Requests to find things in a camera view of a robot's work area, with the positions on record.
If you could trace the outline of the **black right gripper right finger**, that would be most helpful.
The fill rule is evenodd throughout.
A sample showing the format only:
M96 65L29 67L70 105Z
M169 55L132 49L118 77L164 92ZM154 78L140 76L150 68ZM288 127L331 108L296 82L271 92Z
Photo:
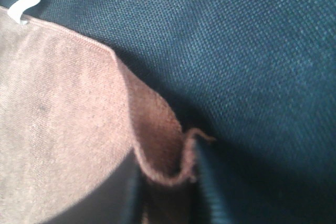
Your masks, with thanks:
M210 144L196 141L198 168L196 217L197 223L234 223L225 194L223 171Z

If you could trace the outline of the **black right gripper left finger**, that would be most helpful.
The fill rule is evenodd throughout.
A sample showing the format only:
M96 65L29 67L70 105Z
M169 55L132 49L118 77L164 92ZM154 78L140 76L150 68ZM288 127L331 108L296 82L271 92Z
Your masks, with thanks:
M93 192L50 223L141 223L143 181L133 153Z

